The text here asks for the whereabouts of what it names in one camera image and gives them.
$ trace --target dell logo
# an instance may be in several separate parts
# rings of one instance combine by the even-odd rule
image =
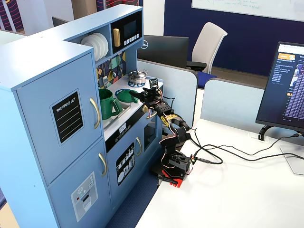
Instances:
[[[148,48],[148,42],[146,40],[143,41],[143,46],[141,49],[147,49]]]

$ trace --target toy kitchen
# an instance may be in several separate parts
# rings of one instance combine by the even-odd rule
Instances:
[[[128,93],[152,79],[137,66],[142,10],[121,4],[0,47],[0,186],[20,227],[106,226],[161,152],[160,118]]]

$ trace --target cabinet door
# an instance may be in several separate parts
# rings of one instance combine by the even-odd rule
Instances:
[[[142,117],[138,124],[141,125],[138,132],[139,139],[142,142],[142,154],[141,159],[143,159],[142,168],[149,162],[150,158],[154,153],[160,149],[159,142],[162,140],[162,121],[159,117],[155,116],[151,119],[146,119]]]
[[[107,153],[111,204],[114,209],[140,177],[143,166],[143,144],[137,140],[143,129],[136,123]]]
[[[94,68],[87,54],[17,91],[47,184],[102,134]]]
[[[110,194],[99,154],[105,157],[103,140],[50,186],[49,194],[61,228],[106,226],[111,216]]]

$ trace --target silver pot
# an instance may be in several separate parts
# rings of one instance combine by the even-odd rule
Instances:
[[[143,70],[143,72],[135,70],[129,73],[130,82],[137,84],[146,83],[147,76],[148,72],[146,70]]]

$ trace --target shopping list sign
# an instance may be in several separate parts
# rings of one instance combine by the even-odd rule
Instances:
[[[54,105],[52,110],[61,143],[83,127],[77,91]]]

